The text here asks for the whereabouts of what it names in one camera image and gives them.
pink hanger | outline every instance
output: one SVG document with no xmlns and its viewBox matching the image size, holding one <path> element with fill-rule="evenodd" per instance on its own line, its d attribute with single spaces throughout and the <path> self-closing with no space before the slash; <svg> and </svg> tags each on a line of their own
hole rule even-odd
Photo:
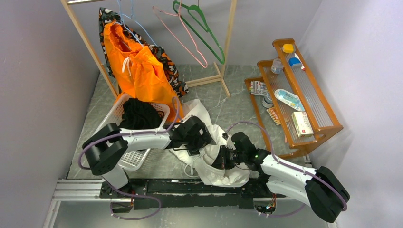
<svg viewBox="0 0 403 228">
<path fill-rule="evenodd" d="M 193 39 L 192 35 L 190 34 L 189 30 L 187 29 L 185 23 L 182 21 L 182 18 L 181 18 L 181 5 L 182 5 L 182 0 L 181 0 L 181 2 L 179 3 L 178 14 L 167 13 L 167 12 L 165 12 L 165 11 L 163 11 L 163 10 L 157 8 L 156 6 L 153 6 L 153 12 L 154 12 L 154 14 L 158 17 L 158 19 L 161 21 L 161 23 L 165 26 L 165 28 L 166 28 L 166 29 L 173 35 L 173 37 L 175 37 L 175 39 L 182 45 L 182 47 L 184 47 L 184 48 L 189 52 L 189 54 L 191 54 L 191 56 L 193 56 L 193 58 L 194 58 L 197 62 L 200 63 L 200 65 L 201 65 L 203 68 L 206 68 L 209 64 L 207 63 L 207 61 L 206 61 L 206 59 L 204 58 L 203 54 L 202 54 L 202 53 L 199 51 L 199 49 L 197 48 L 196 42 L 194 41 L 194 39 Z M 194 46 L 196 47 L 197 53 L 199 53 L 199 55 L 203 58 L 205 65 L 204 65 L 200 60 L 198 60 L 198 59 L 196 58 L 196 56 L 194 56 L 194 54 L 193 54 L 192 52 L 190 52 L 190 50 L 174 35 L 174 33 L 172 33 L 172 31 L 168 28 L 168 26 L 166 26 L 166 24 L 163 22 L 163 20 L 158 16 L 158 14 L 157 14 L 158 12 L 155 12 L 155 9 L 157 9 L 159 12 L 165 13 L 166 15 L 170 15 L 170 16 L 174 16 L 174 17 L 179 17 L 179 20 L 181 21 L 183 27 L 185 27 L 187 33 L 189 34 L 190 38 L 192 39 L 193 44 L 194 44 Z"/>
</svg>

green hanger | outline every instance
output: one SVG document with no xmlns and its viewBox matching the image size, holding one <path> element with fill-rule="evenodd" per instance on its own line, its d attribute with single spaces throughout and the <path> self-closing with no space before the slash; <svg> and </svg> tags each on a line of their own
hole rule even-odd
<svg viewBox="0 0 403 228">
<path fill-rule="evenodd" d="M 177 0 L 173 1 L 173 3 L 172 3 L 172 7 L 173 7 L 173 10 L 175 11 L 175 13 L 178 13 L 178 10 L 175 8 L 175 5 L 179 5 L 179 4 L 180 4 L 180 3 L 179 3 Z M 181 15 L 181 18 L 182 18 L 182 20 L 186 23 L 186 25 L 197 35 L 197 37 L 199 37 L 199 39 L 200 39 L 200 40 L 204 43 L 204 45 L 206 45 L 206 47 L 213 53 L 213 55 L 218 59 L 218 61 L 219 61 L 221 64 L 224 64 L 224 63 L 225 63 L 224 51 L 222 50 L 220 44 L 218 43 L 218 41 L 217 41 L 217 39 L 215 38 L 213 32 L 211 31 L 209 25 L 207 24 L 206 18 L 205 18 L 204 14 L 203 14 L 203 11 L 200 9 L 200 7 L 197 6 L 197 5 L 187 6 L 187 5 L 183 4 L 183 3 L 181 4 L 181 7 L 187 9 L 189 15 L 203 28 L 204 31 L 208 32 L 208 33 L 211 35 L 211 37 L 213 38 L 214 42 L 216 43 L 216 45 L 217 45 L 218 48 L 220 49 L 222 59 L 217 55 L 217 53 L 215 53 L 215 51 L 210 47 L 210 45 L 207 44 L 207 42 L 200 36 L 200 34 L 199 34 L 199 33 L 186 21 L 186 19 L 183 18 L 182 15 Z M 201 17 L 201 19 L 203 20 L 203 23 L 201 23 L 199 20 L 197 20 L 197 19 L 192 15 L 191 11 L 196 11 L 196 13 L 198 13 L 199 16 Z"/>
</svg>

white box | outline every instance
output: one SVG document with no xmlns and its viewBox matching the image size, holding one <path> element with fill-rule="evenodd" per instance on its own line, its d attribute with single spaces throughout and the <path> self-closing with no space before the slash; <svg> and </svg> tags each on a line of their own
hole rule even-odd
<svg viewBox="0 0 403 228">
<path fill-rule="evenodd" d="M 293 112 L 291 117 L 299 138 L 314 134 L 306 112 Z"/>
</svg>

clothes hanger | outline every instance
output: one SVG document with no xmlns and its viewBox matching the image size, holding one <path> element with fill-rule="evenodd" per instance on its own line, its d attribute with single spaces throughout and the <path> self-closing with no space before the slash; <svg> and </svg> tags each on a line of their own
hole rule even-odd
<svg viewBox="0 0 403 228">
<path fill-rule="evenodd" d="M 150 40 L 154 43 L 154 45 L 155 45 L 155 46 L 158 46 L 158 45 L 155 43 L 155 41 L 153 40 L 153 38 L 150 36 L 150 34 L 148 34 L 147 30 L 145 30 L 145 28 L 135 19 L 135 15 L 134 15 L 134 0 L 130 0 L 130 1 L 131 1 L 131 3 L 132 3 L 132 6 L 130 7 L 130 9 L 131 9 L 131 11 L 132 11 L 132 14 L 131 14 L 130 16 L 127 16 L 127 15 L 125 15 L 125 14 L 122 14 L 122 16 L 125 16 L 125 17 L 127 17 L 127 18 L 129 18 L 129 19 L 133 19 L 133 20 L 136 22 L 136 24 L 138 24 L 138 25 L 143 29 L 143 31 L 147 34 L 148 38 L 150 38 Z"/>
<path fill-rule="evenodd" d="M 133 34 L 133 32 L 126 26 L 126 24 L 125 24 L 125 19 L 124 19 L 123 16 L 125 16 L 125 17 L 128 17 L 128 16 L 122 13 L 122 6 L 120 5 L 120 0 L 116 0 L 116 1 L 117 1 L 117 4 L 119 5 L 120 22 L 115 21 L 115 23 L 117 23 L 117 24 L 123 26 L 130 34 L 132 34 L 132 36 L 137 40 L 137 42 L 138 42 L 142 47 L 144 47 L 144 45 L 140 42 L 140 40 L 137 38 L 137 36 L 135 36 L 135 35 Z"/>
<path fill-rule="evenodd" d="M 172 7 L 173 10 L 178 13 L 178 10 L 175 8 L 175 6 L 179 4 L 179 2 L 177 0 L 173 1 L 172 3 Z M 191 24 L 189 24 L 189 22 L 181 16 L 182 20 L 186 23 L 186 25 L 197 35 L 197 37 L 199 37 L 199 39 L 204 43 L 204 45 L 213 53 L 213 55 L 217 58 L 217 60 L 221 63 L 224 64 L 225 63 L 225 55 L 224 55 L 224 51 L 222 50 L 221 45 L 218 43 L 216 37 L 214 36 L 212 30 L 210 29 L 209 25 L 207 24 L 207 20 L 204 16 L 203 11 L 200 9 L 199 7 L 199 1 L 197 1 L 197 5 L 191 5 L 191 6 L 187 6 L 185 4 L 182 4 L 182 7 L 188 10 L 188 14 L 193 18 L 193 20 L 195 20 L 202 28 L 205 32 L 208 32 L 210 34 L 210 36 L 213 38 L 215 44 L 218 46 L 218 48 L 220 49 L 221 52 L 221 58 L 217 55 L 217 53 L 210 47 L 210 45 L 201 37 L 201 35 L 192 27 Z M 197 20 L 197 18 L 195 18 L 193 16 L 193 14 L 191 13 L 191 11 L 195 11 L 202 19 L 202 23 Z"/>
<path fill-rule="evenodd" d="M 165 28 L 166 28 L 166 29 L 173 35 L 173 37 L 175 37 L 175 39 L 182 45 L 182 47 L 184 47 L 184 48 L 189 52 L 189 54 L 190 54 L 198 63 L 200 63 L 200 65 L 201 65 L 203 68 L 206 68 L 206 67 L 208 66 L 208 63 L 207 63 L 207 61 L 206 61 L 206 58 L 204 58 L 204 55 L 203 55 L 203 54 L 199 51 L 199 49 L 197 48 L 196 42 L 194 41 L 192 35 L 190 34 L 189 30 L 187 29 L 185 23 L 184 23 L 183 20 L 182 20 L 182 17 L 181 17 L 181 5 L 182 5 L 182 0 L 181 0 L 181 2 L 179 3 L 179 8 L 178 8 L 178 13 L 177 13 L 177 14 L 171 14 L 171 13 L 165 12 L 165 11 L 159 9 L 159 8 L 156 7 L 156 6 L 153 6 L 153 12 L 154 12 L 154 14 L 158 17 L 158 19 L 161 21 L 161 23 L 165 26 Z M 162 13 L 164 13 L 164 14 L 166 14 L 166 15 L 169 15 L 169 16 L 179 17 L 179 20 L 181 21 L 183 27 L 185 28 L 186 32 L 188 33 L 188 35 L 189 35 L 190 38 L 192 39 L 192 42 L 193 42 L 193 44 L 194 44 L 194 46 L 195 46 L 195 48 L 196 48 L 197 53 L 199 53 L 199 55 L 203 58 L 204 64 L 203 64 L 196 56 L 194 56 L 194 54 L 193 54 L 192 52 L 190 52 L 190 50 L 175 36 L 175 34 L 168 28 L 168 26 L 164 23 L 164 21 L 158 16 L 158 12 L 156 12 L 156 10 L 159 11 L 159 12 L 162 12 Z"/>
</svg>

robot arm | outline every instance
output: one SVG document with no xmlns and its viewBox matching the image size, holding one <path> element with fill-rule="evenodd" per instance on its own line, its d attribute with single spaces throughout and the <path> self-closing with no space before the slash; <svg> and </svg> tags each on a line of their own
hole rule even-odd
<svg viewBox="0 0 403 228">
<path fill-rule="evenodd" d="M 118 165 L 126 151 L 144 149 L 170 149 L 184 145 L 190 156 L 199 154 L 199 149 L 207 144 L 215 144 L 206 125 L 196 116 L 169 131 L 161 133 L 161 129 L 127 130 L 120 129 L 115 123 L 107 124 L 84 144 L 89 169 L 95 176 L 102 176 L 117 189 L 128 183 L 128 176 Z"/>
<path fill-rule="evenodd" d="M 110 137 L 85 152 L 92 174 L 102 176 L 116 189 L 121 189 L 128 184 L 128 176 L 117 163 L 126 151 L 170 149 L 185 145 L 192 156 L 197 155 L 199 149 L 207 144 L 215 143 L 206 125 L 196 116 L 178 125 L 161 133 L 159 129 L 145 132 L 119 129 L 114 123 L 108 124 L 83 144 L 83 148 L 87 148 L 91 143 Z M 340 197 L 345 202 L 350 199 L 348 192 L 326 167 L 316 170 L 282 160 L 267 150 L 256 149 L 242 132 L 234 134 L 228 141 L 227 146 L 220 146 L 219 154 L 212 164 L 214 168 L 232 169 L 236 164 L 245 163 L 252 171 L 260 173 L 263 177 L 261 180 L 265 181 L 272 193 L 303 202 L 327 222 L 334 222 L 343 210 Z M 325 184 L 307 174 L 318 176 Z M 339 196 L 326 185 L 335 189 Z"/>
<path fill-rule="evenodd" d="M 345 202 L 350 199 L 347 190 L 326 167 L 306 168 L 280 159 L 269 151 L 256 149 L 242 132 L 234 134 L 229 141 L 227 146 L 220 147 L 213 167 L 232 169 L 236 164 L 245 163 L 250 170 L 268 177 L 266 186 L 272 193 L 289 196 L 310 206 L 316 215 L 327 222 L 334 222 L 344 209 L 339 196 Z M 330 185 L 339 196 L 326 185 Z"/>
</svg>

